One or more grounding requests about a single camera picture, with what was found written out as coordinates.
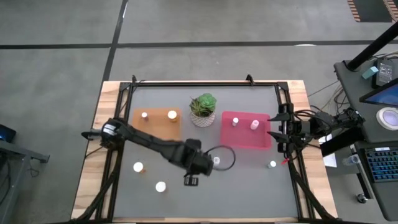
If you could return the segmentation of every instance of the succulent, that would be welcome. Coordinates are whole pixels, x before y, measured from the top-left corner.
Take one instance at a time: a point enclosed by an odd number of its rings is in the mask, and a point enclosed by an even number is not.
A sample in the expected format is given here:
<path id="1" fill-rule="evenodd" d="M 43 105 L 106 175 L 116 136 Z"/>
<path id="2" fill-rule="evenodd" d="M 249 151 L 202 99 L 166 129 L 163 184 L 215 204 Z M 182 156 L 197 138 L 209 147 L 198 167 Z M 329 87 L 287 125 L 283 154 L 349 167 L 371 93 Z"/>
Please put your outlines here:
<path id="1" fill-rule="evenodd" d="M 205 93 L 198 98 L 192 99 L 190 104 L 191 111 L 194 115 L 199 117 L 208 117 L 216 109 L 216 98 L 210 93 Z"/>

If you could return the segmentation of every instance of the white plant pot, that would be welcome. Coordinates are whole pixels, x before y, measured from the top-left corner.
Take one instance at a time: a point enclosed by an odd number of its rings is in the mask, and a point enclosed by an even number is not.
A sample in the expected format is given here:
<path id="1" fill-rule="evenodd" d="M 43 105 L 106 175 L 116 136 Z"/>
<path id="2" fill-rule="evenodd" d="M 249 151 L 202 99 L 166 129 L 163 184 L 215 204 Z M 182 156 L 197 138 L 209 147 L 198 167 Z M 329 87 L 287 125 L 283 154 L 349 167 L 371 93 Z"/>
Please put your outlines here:
<path id="1" fill-rule="evenodd" d="M 215 120 L 215 118 L 216 118 L 216 113 L 215 112 L 216 111 L 213 111 L 213 113 L 210 116 L 208 116 L 206 118 L 202 118 L 202 117 L 194 115 L 192 113 L 192 111 L 191 111 L 189 116 L 191 117 L 192 122 L 196 126 L 201 127 L 201 128 L 205 128 L 205 127 L 210 126 L 213 123 L 213 121 Z"/>

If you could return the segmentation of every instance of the translucent pink container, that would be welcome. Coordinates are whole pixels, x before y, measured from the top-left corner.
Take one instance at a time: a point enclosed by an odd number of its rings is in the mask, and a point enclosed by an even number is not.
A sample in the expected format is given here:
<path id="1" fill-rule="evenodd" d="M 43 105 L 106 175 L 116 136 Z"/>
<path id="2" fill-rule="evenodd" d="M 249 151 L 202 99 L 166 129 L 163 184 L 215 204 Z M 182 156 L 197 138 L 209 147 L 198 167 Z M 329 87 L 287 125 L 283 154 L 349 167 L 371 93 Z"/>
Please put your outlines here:
<path id="1" fill-rule="evenodd" d="M 232 120 L 238 118 L 239 122 L 234 127 Z M 237 111 L 224 111 L 221 118 L 221 144 L 237 146 L 243 149 L 270 149 L 272 146 L 271 130 L 268 114 L 246 113 Z M 259 121 L 257 129 L 250 129 L 250 124 Z"/>

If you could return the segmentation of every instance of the potted plant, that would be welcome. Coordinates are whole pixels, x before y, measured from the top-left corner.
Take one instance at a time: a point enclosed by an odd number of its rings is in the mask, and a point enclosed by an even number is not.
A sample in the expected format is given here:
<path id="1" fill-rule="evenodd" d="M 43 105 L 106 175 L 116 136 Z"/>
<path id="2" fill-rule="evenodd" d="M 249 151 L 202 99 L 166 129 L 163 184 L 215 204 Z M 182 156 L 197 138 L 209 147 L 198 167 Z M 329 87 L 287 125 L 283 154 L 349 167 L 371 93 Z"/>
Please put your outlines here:
<path id="1" fill-rule="evenodd" d="M 201 128 L 211 125 L 216 116 L 216 102 L 216 98 L 210 93 L 192 99 L 190 104 L 192 122 Z"/>

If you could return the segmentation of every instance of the black pole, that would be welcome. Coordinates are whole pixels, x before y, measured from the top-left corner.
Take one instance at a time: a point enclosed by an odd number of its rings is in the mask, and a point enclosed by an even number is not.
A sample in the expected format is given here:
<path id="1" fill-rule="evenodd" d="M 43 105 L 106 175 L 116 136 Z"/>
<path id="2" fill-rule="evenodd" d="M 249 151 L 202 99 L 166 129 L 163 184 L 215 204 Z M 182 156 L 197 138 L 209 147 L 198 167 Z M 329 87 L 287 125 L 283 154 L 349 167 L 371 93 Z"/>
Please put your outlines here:
<path id="1" fill-rule="evenodd" d="M 376 52 L 381 50 L 390 41 L 394 40 L 398 36 L 398 22 L 392 25 L 386 30 L 380 37 L 378 37 L 373 43 L 367 46 L 359 55 L 357 55 L 352 61 L 347 64 L 348 70 L 355 71 L 365 61 L 372 57 Z"/>

